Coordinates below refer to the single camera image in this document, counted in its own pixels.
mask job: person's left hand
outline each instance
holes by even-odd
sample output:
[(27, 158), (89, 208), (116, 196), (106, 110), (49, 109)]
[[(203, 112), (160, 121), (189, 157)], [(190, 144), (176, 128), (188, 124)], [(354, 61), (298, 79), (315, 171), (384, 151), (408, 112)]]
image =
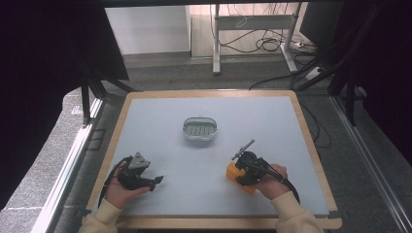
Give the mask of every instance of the person's left hand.
[(118, 175), (121, 171), (121, 169), (126, 165), (127, 163), (124, 161), (119, 168), (115, 171), (115, 174), (113, 175), (112, 179), (109, 182), (109, 185), (106, 190), (106, 196), (105, 199), (106, 201), (110, 202), (112, 205), (119, 209), (123, 209), (125, 205), (133, 199), (137, 195), (144, 194), (148, 191), (150, 191), (150, 188), (147, 187), (140, 187), (135, 190), (128, 190), (124, 188), (118, 181)]

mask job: person's right hand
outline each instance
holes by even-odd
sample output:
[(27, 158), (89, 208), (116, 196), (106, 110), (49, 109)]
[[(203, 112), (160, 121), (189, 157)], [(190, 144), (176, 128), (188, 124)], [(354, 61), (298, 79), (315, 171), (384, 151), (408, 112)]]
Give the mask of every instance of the person's right hand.
[[(284, 178), (288, 177), (286, 167), (279, 164), (270, 164), (270, 166), (280, 173)], [(265, 175), (260, 182), (256, 184), (256, 189), (259, 190), (267, 199), (273, 200), (289, 192), (289, 188), (280, 183), (277, 179), (270, 175)]]

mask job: orange block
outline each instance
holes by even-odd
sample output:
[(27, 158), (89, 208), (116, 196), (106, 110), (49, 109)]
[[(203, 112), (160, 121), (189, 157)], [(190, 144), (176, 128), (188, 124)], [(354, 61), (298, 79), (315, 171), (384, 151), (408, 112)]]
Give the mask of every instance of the orange block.
[(238, 185), (240, 188), (242, 188), (244, 191), (246, 191), (247, 193), (249, 193), (250, 195), (253, 195), (256, 191), (256, 189), (254, 187), (250, 187), (250, 186), (242, 186), (240, 185), (235, 179), (237, 177), (241, 177), (243, 175), (245, 175), (246, 172), (245, 170), (239, 170), (235, 165), (234, 162), (230, 162), (229, 165), (227, 165), (226, 167), (226, 176), (233, 182), (236, 183), (236, 185)]

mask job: floor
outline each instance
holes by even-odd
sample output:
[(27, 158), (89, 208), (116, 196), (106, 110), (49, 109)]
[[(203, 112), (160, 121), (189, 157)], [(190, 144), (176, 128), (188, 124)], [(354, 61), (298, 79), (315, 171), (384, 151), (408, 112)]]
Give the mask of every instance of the floor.
[[(302, 63), (309, 60), (308, 57), (299, 59)], [(124, 83), (146, 91), (248, 89), (262, 80), (268, 82), (255, 88), (286, 89), (292, 83), (291, 78), (277, 79), (289, 71), (283, 56), (276, 52), (226, 56), (222, 60), (219, 76), (212, 74), (212, 60), (207, 55), (196, 58), (187, 54), (127, 55), (124, 61), (130, 78)], [(339, 109), (342, 98), (327, 94), (328, 82), (324, 80), (297, 92), (343, 219), (340, 229), (326, 232), (408, 232), (398, 225), (399, 218), (395, 214), (405, 212), (406, 216), (410, 216), (412, 213), (412, 181), (406, 179), (412, 176), (411, 166), (374, 124), (362, 107), (361, 100), (356, 101), (355, 105), (357, 126), (347, 125)], [(43, 225), (43, 228), (36, 233), (77, 232), (82, 217), (89, 213), (86, 204), (126, 95), (117, 86), (110, 83), (104, 85), (108, 95), (102, 101), (101, 111), (93, 119), (85, 148), (77, 154), (78, 162), (72, 168), (73, 175), (66, 181), (65, 191), (60, 193), (61, 201), (55, 203), (53, 219), (48, 216), (50, 221), (40, 221), (47, 217), (36, 221), (39, 214), (44, 213), (42, 210), (52, 197), (51, 191), (65, 167), (65, 160), (72, 154), (74, 143), (83, 132), (79, 89), (65, 96), (63, 112), (38, 159), (0, 213), (3, 223), (0, 232), (31, 232), (33, 226), (38, 225)], [(122, 229), (120, 232), (135, 231)]]

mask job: hand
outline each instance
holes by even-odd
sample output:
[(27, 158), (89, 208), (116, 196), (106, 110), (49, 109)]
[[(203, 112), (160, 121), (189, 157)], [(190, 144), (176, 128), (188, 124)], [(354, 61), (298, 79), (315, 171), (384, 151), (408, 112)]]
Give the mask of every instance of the hand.
[(135, 190), (128, 190), (119, 183), (118, 175), (126, 164), (127, 163), (124, 161), (115, 171), (115, 174), (109, 182), (105, 196), (106, 201), (110, 202), (119, 209), (123, 209), (125, 205), (135, 196), (144, 194), (150, 190), (148, 186), (140, 187)]
[[(279, 164), (270, 164), (270, 166), (284, 178), (288, 177), (286, 167), (280, 166)], [(288, 187), (270, 175), (265, 175), (261, 181), (256, 184), (256, 189), (258, 189), (269, 200), (273, 200), (276, 197), (290, 191)]]

